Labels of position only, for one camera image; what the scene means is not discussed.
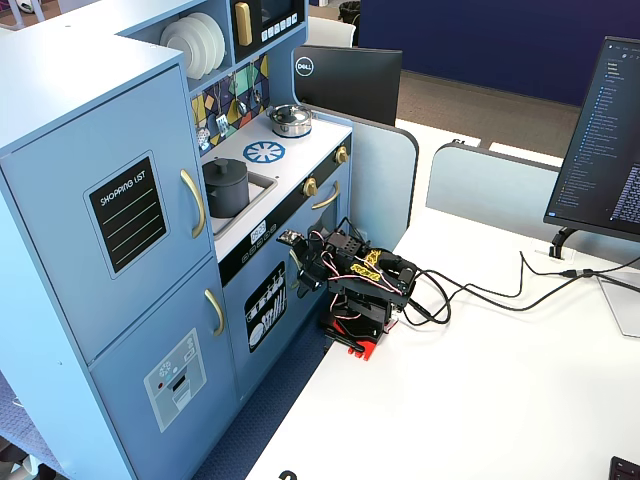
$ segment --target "dell logo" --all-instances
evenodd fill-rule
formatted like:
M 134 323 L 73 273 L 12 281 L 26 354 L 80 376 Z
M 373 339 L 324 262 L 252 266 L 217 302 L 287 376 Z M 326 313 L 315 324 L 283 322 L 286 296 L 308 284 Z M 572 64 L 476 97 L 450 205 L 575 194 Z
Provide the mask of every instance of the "dell logo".
M 296 72 L 301 77 L 308 77 L 313 73 L 313 62 L 309 57 L 300 57 L 296 62 Z

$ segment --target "black pot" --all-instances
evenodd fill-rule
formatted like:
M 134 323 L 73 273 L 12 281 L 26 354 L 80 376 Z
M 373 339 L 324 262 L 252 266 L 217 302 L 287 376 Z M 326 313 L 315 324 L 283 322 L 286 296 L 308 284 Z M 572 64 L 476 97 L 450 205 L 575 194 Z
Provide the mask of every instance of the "black pot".
M 249 174 L 243 162 L 216 158 L 202 171 L 212 217 L 232 218 L 249 205 Z

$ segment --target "red base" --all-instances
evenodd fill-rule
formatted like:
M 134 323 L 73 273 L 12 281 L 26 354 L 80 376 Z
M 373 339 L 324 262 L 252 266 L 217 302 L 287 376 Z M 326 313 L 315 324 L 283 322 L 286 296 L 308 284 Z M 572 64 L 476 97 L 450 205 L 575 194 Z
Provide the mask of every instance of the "red base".
M 335 320 L 333 321 L 333 328 L 335 328 L 341 334 L 346 335 L 345 331 L 340 328 L 340 325 L 338 325 L 338 322 L 336 322 Z M 353 354 L 358 358 L 364 357 L 365 361 L 369 360 L 369 357 L 371 357 L 373 350 L 376 348 L 376 344 L 368 340 L 356 340 L 356 343 L 364 347 L 364 352 L 356 352 L 353 348 L 350 348 L 349 354 Z

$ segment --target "blue wall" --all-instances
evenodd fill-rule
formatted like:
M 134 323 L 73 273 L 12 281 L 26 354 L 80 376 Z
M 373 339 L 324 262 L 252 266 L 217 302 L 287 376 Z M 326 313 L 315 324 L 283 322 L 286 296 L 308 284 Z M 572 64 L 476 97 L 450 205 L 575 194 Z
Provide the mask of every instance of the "blue wall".
M 640 38 L 637 0 L 366 0 L 360 46 L 406 70 L 581 105 L 606 35 Z

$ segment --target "yellow label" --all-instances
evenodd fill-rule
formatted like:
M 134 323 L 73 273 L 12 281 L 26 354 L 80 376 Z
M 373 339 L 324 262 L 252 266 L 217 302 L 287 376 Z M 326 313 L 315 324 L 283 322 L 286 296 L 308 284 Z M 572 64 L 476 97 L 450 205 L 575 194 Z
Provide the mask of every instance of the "yellow label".
M 351 270 L 356 272 L 358 275 L 370 278 L 374 282 L 380 281 L 380 274 L 374 273 L 368 268 L 364 268 L 362 265 L 358 265 L 357 263 L 351 265 Z
M 381 253 L 382 250 L 371 250 L 369 253 L 367 253 L 367 256 L 364 257 L 364 259 L 375 267 L 378 263 L 378 258 L 380 258 Z

